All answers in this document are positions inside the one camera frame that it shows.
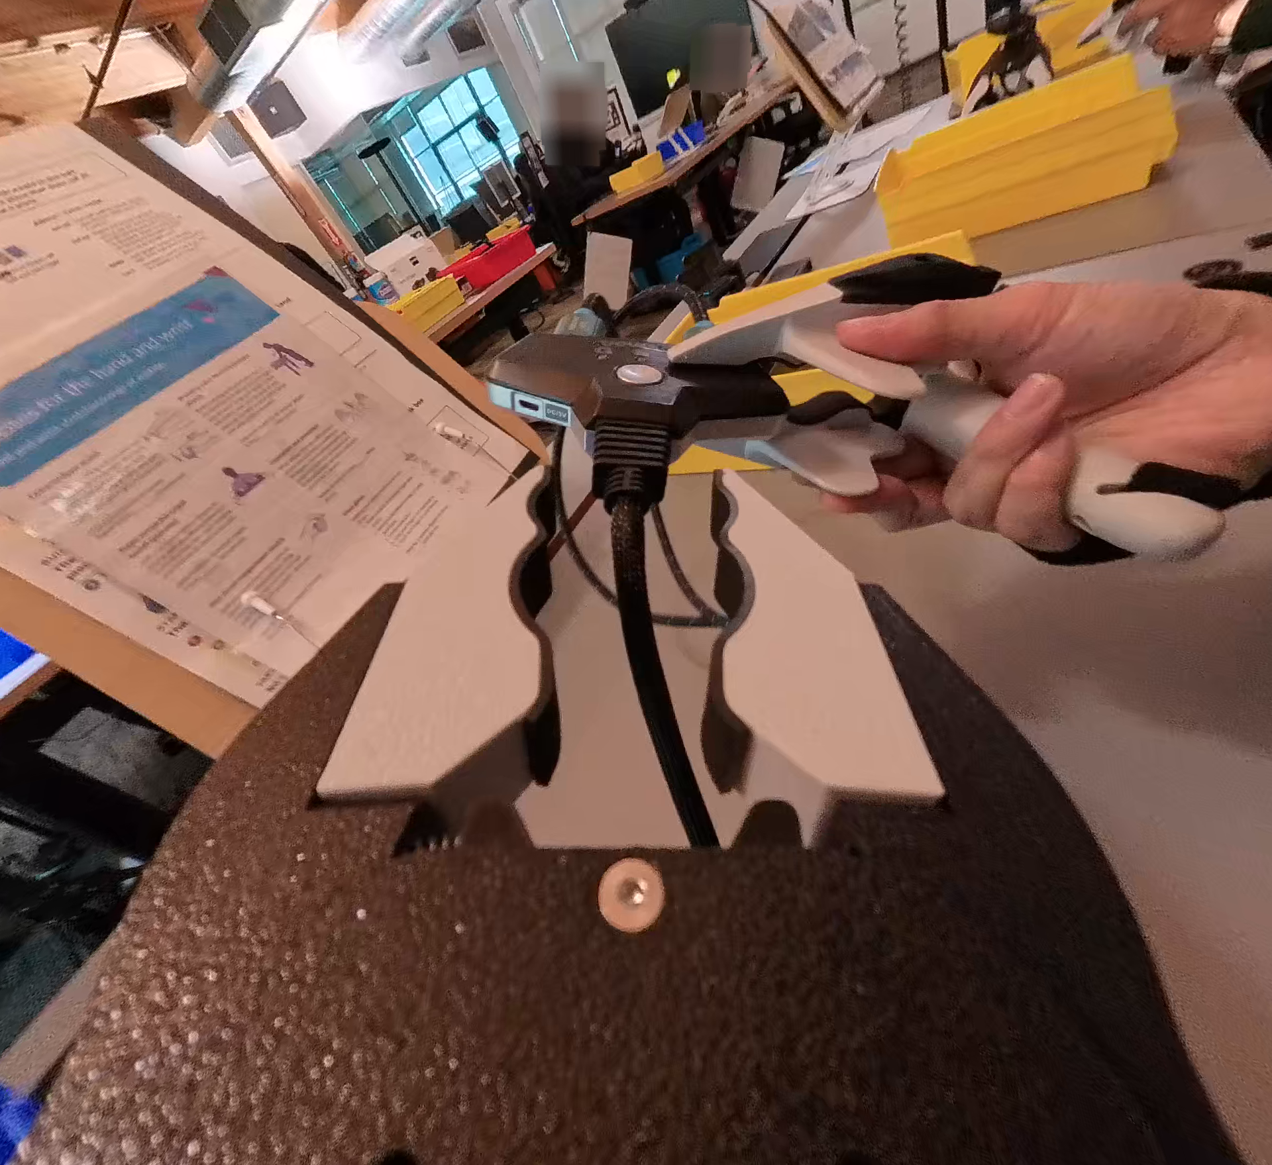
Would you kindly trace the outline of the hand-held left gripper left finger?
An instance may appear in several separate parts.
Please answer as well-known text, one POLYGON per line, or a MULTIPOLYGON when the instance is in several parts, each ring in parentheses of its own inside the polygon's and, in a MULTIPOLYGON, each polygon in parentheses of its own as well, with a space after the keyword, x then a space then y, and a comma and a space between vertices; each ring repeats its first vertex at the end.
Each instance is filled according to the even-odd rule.
POLYGON ((552 468, 446 531, 406 580, 315 797, 423 803, 442 831, 552 783, 561 703, 552 637, 552 468))

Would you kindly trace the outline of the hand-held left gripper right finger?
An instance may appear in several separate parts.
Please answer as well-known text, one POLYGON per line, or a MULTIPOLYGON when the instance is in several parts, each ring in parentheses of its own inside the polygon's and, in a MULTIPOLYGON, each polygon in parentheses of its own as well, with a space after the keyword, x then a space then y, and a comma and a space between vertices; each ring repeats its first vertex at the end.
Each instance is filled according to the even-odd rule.
POLYGON ((712 479, 716 598, 704 760, 727 846, 829 837, 848 803, 947 796, 855 574, 738 472, 712 479))

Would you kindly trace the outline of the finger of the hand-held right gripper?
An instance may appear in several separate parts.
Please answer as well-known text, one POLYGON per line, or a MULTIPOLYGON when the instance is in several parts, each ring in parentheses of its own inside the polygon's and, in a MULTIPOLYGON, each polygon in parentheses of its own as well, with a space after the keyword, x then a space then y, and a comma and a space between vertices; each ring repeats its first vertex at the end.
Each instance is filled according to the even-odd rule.
POLYGON ((898 310, 898 302, 857 302, 842 286, 822 282, 691 334, 671 345, 669 360, 677 368, 803 362, 870 396, 919 399, 928 382, 915 366, 852 351, 839 336, 850 319, 898 310))
POLYGON ((710 420, 673 444, 673 474, 727 468, 785 468, 840 498, 872 494, 878 464, 906 448, 900 431, 876 422, 866 409, 840 409, 827 420, 794 422, 786 414, 710 420))

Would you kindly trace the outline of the yellow plastic bin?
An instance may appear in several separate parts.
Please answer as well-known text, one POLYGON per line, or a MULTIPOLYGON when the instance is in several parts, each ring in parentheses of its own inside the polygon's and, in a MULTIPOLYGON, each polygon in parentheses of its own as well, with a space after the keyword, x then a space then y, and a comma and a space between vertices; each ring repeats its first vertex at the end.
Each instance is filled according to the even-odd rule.
MULTIPOLYGON (((777 267, 770 278, 762 284, 749 286, 742 291, 727 295, 719 304, 708 308, 704 319, 693 319, 686 314, 677 327, 669 329, 663 342, 667 345, 678 345, 690 336, 714 329, 716 325, 732 321, 744 314, 751 314, 758 306, 786 299, 811 286, 820 286, 831 282, 850 271, 861 269, 865 265, 874 265, 881 262, 898 260, 904 254, 934 252, 945 254, 952 260, 963 263, 978 263, 975 248, 963 232, 939 234, 935 237, 926 237, 922 241, 894 247, 889 250, 878 250, 874 254, 865 254, 861 258, 840 262, 835 265, 822 265, 818 269, 805 267, 803 271, 794 271, 788 276, 779 276, 781 267, 777 267)), ((853 399, 863 403, 872 403, 876 394, 868 392, 865 386, 852 382, 848 379, 835 377, 820 368, 788 368, 786 371, 773 369, 775 381, 785 388, 792 407, 803 405, 824 392, 848 392, 853 399)))
POLYGON ((1116 55, 893 148, 874 189, 891 247, 975 239, 1146 189, 1178 141, 1172 88, 1116 55))
MULTIPOLYGON (((1025 5, 1038 18, 1038 29, 1051 49, 1055 77, 1081 70, 1110 53, 1105 23, 1122 0, 1042 0, 1025 5)), ((965 88, 999 38, 980 31, 945 53, 952 114, 963 111, 965 88)))

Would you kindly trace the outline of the black usb hub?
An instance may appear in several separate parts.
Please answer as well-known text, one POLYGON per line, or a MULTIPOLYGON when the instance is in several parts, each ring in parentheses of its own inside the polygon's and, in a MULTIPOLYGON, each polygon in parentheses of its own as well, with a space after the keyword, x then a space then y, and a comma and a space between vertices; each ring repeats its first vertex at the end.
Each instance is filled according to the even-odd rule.
POLYGON ((757 364, 675 360, 669 345, 596 334, 528 334, 487 371, 496 405, 557 425, 650 423, 677 442, 703 427, 783 420, 790 401, 757 364))

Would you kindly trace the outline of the person's right hand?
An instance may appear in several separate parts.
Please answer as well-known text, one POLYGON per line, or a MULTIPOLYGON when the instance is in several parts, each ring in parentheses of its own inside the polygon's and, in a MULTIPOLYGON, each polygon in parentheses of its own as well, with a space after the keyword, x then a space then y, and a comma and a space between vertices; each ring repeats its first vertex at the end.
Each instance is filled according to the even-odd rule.
POLYGON ((893 362, 976 362, 1006 397, 950 470, 920 440, 837 511, 909 529, 943 520, 1036 556, 1075 552, 1066 518, 1077 453, 1271 489, 1271 299, 1187 282, 1027 282, 839 327, 852 351, 893 362))

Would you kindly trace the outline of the white papers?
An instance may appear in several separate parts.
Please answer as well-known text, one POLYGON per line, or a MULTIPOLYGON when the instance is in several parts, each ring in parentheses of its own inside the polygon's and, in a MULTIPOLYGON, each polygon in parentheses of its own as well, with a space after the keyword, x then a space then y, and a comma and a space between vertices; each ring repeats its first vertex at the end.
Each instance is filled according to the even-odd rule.
POLYGON ((807 176, 786 219, 803 219, 818 211, 855 200, 874 189, 885 157, 915 139, 943 128, 950 118, 950 98, 941 96, 922 107, 852 133, 835 137, 796 167, 794 176, 807 176))

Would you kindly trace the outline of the red plastic bin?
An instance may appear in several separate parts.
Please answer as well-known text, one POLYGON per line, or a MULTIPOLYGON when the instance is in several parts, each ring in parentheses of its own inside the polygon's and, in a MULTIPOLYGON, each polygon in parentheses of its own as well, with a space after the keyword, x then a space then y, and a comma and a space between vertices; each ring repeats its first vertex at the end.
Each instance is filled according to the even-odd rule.
POLYGON ((462 291, 477 293, 500 282, 518 265, 531 262, 537 250, 533 224, 526 222, 474 247, 444 269, 438 269, 436 276, 453 276, 462 291))

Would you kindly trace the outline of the tilted document stand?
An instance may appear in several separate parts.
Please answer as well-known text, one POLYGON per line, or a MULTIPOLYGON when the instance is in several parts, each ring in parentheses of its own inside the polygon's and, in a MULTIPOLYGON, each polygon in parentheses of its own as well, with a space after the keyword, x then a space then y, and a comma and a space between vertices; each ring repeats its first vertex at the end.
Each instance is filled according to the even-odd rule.
POLYGON ((852 133, 883 88, 868 47, 831 0, 749 0, 772 42, 827 128, 852 133))

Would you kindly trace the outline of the instruction sheet on stand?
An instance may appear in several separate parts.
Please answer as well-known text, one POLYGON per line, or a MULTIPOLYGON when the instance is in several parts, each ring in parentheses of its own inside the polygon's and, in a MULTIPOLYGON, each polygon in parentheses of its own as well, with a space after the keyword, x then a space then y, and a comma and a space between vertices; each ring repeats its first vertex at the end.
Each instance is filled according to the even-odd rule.
POLYGON ((107 128, 2 137, 2 628, 209 755, 542 446, 107 128))

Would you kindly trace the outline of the black claw tool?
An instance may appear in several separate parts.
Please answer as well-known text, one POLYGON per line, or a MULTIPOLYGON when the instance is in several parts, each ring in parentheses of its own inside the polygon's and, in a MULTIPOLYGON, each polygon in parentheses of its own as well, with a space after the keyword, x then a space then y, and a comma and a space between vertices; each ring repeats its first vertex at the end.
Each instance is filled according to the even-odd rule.
POLYGON ((1051 49, 1023 0, 986 0, 986 33, 999 42, 969 81, 961 116, 1055 79, 1051 49))

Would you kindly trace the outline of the white cardboard box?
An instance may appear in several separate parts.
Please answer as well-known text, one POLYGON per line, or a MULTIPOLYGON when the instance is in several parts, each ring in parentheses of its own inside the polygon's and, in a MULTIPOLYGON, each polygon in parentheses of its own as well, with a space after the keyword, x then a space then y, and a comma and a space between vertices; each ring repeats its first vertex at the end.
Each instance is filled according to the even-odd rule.
POLYGON ((408 232, 369 250, 367 265, 386 273, 397 293, 406 295, 446 269, 447 258, 427 234, 408 232))

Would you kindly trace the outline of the black wall screen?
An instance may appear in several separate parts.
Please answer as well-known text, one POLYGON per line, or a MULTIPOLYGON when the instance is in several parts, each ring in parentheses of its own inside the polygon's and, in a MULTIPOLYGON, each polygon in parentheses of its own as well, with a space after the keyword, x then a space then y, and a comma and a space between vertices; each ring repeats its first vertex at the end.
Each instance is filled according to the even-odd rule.
POLYGON ((613 59, 634 111, 639 116, 663 109, 677 85, 691 85, 695 66, 742 44, 749 36, 747 59, 758 53, 749 0, 624 0, 624 8, 606 25, 613 59))

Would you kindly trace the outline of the black wall speaker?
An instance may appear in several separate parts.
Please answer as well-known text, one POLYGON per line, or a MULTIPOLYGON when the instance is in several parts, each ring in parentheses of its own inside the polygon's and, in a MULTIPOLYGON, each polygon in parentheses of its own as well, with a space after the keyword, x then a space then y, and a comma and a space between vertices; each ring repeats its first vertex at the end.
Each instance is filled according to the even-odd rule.
POLYGON ((271 139, 282 139, 308 122, 295 92, 282 77, 269 77, 248 98, 248 107, 271 139))

